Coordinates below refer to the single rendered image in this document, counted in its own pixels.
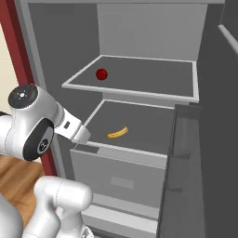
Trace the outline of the dark red cabinet panel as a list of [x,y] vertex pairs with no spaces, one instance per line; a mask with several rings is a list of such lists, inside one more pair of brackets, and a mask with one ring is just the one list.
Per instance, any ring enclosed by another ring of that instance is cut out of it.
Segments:
[[7,97],[11,113],[0,112],[0,153],[29,162],[39,158],[45,174],[55,176],[50,146],[64,110],[33,82],[13,0],[0,0],[0,20],[19,81]]

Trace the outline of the grey fridge door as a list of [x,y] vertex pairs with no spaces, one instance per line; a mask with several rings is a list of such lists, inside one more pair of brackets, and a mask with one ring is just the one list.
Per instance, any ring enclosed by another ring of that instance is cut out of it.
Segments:
[[210,5],[200,101],[178,105],[156,238],[238,238],[238,0]]

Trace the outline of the grey fridge drawer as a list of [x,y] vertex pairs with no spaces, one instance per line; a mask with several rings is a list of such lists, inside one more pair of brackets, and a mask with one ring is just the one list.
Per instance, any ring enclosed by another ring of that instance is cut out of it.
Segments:
[[71,157],[75,180],[89,185],[94,193],[150,207],[160,206],[165,156],[71,149]]

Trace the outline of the yellow banana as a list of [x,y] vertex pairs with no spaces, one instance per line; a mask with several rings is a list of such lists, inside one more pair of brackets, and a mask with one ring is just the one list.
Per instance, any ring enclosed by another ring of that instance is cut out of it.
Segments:
[[117,139],[117,138],[120,138],[123,135],[125,135],[127,132],[128,132],[128,126],[125,126],[121,130],[118,130],[118,131],[115,131],[113,133],[107,134],[107,138],[108,139]]

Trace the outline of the grey fridge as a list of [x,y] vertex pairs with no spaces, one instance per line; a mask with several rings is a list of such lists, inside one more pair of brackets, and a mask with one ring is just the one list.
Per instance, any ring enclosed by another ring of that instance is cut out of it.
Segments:
[[[105,101],[174,110],[179,102],[113,96],[61,85],[99,55],[196,62],[210,5],[225,0],[14,0],[34,81],[87,125]],[[113,146],[71,143],[55,137],[51,146],[59,176],[75,180],[71,149],[99,149],[165,156]],[[159,207],[94,193],[85,222],[96,238],[156,238]]]

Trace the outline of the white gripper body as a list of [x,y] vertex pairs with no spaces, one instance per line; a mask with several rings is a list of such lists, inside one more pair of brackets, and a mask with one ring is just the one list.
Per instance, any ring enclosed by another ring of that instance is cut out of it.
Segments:
[[73,137],[72,142],[85,144],[90,139],[90,136],[91,134],[88,129],[84,125],[81,125],[78,132]]

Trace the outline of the red apple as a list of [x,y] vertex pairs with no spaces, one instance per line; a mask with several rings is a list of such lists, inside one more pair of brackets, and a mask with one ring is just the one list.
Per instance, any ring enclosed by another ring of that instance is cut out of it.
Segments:
[[108,77],[108,72],[103,68],[97,69],[96,76],[100,81],[103,81]]

